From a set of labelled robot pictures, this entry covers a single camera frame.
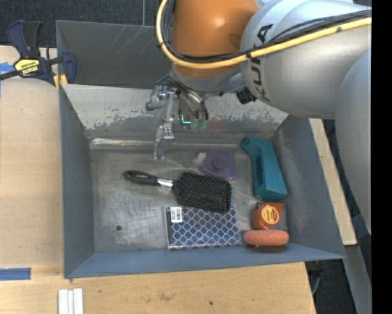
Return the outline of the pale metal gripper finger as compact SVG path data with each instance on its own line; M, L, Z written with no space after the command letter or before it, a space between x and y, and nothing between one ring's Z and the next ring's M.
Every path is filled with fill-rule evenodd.
M161 160L163 158L163 146L164 146L164 127L159 126L156 129L154 136L154 152L153 158L155 160Z
M170 147L174 140L175 135L173 131L173 124L164 124L161 137L161 159L164 159L164 155L167 149Z

